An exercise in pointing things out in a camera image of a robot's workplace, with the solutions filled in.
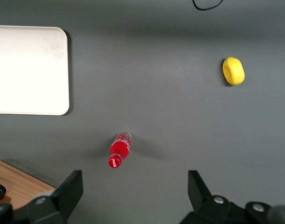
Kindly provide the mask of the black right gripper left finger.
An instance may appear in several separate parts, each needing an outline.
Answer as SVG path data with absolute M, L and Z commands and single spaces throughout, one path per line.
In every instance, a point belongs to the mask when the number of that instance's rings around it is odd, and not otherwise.
M 83 174 L 74 170 L 51 195 L 33 199 L 27 206 L 31 224 L 66 224 L 83 195 Z

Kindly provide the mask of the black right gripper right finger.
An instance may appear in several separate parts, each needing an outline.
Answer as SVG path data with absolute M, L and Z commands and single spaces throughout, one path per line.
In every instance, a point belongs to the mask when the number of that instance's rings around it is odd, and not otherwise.
M 188 197 L 193 211 L 182 224 L 248 224 L 245 209 L 223 196 L 212 195 L 196 170 L 188 172 Z

